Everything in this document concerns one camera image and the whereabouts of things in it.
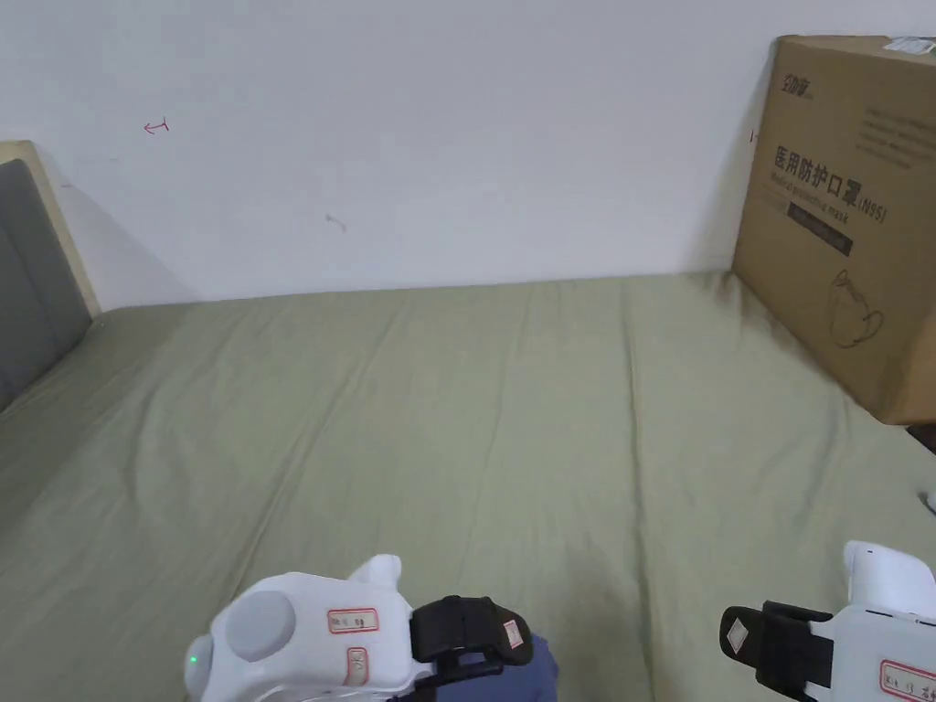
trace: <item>gray headboard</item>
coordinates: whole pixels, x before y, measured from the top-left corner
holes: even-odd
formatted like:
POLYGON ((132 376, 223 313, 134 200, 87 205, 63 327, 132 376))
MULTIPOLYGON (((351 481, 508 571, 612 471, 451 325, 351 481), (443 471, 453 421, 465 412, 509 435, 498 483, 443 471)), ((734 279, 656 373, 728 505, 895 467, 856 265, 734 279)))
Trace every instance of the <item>gray headboard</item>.
POLYGON ((0 164, 0 411, 90 324, 29 168, 21 159, 0 164))

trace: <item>red arrow mark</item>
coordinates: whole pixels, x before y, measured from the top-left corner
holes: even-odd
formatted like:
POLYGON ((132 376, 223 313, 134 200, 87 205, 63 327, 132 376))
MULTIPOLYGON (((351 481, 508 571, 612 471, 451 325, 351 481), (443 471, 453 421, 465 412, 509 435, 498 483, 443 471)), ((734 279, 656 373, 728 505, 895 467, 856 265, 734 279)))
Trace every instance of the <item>red arrow mark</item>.
POLYGON ((165 118, 165 117, 163 117, 162 124, 150 124, 149 122, 147 122, 147 123, 146 123, 146 126, 144 126, 143 128, 146 130, 146 133, 147 133, 147 134, 152 134, 154 129, 158 129, 158 128, 161 127, 161 126, 162 126, 162 127, 165 127, 165 128, 166 128, 166 131, 169 131, 169 125, 166 124, 166 118, 165 118))

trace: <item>mattress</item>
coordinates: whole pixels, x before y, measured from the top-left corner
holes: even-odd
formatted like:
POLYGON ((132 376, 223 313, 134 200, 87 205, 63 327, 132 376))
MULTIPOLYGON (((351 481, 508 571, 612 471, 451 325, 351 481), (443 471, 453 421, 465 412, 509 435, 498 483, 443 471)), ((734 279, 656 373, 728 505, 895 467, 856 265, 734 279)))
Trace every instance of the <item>mattress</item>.
POLYGON ((390 552, 563 700, 770 699, 724 608, 842 607, 850 538, 936 563, 931 489, 730 274, 111 312, 0 415, 3 697, 182 700, 253 581, 390 552))

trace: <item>gray button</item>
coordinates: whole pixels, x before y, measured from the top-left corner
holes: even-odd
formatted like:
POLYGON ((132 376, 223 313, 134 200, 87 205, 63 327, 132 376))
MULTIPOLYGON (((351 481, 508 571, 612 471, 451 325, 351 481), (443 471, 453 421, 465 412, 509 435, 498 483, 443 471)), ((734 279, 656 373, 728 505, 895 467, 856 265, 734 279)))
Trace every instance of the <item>gray button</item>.
POLYGON ((296 610, 281 592, 252 592, 231 606, 225 637, 231 650, 250 663, 272 656, 296 630, 296 610))
POLYGON ((185 689, 196 702, 205 694, 212 675, 214 639, 211 634, 199 636, 185 653, 185 689))

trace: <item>white wall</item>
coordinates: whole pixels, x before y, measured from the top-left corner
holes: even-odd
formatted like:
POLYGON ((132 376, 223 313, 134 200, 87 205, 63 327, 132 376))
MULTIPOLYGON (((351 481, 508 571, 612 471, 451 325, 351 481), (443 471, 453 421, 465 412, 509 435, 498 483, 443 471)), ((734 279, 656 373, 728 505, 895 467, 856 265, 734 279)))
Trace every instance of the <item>white wall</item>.
POLYGON ((721 268, 770 40, 934 27, 931 0, 4 0, 0 139, 41 147, 105 309, 721 268))

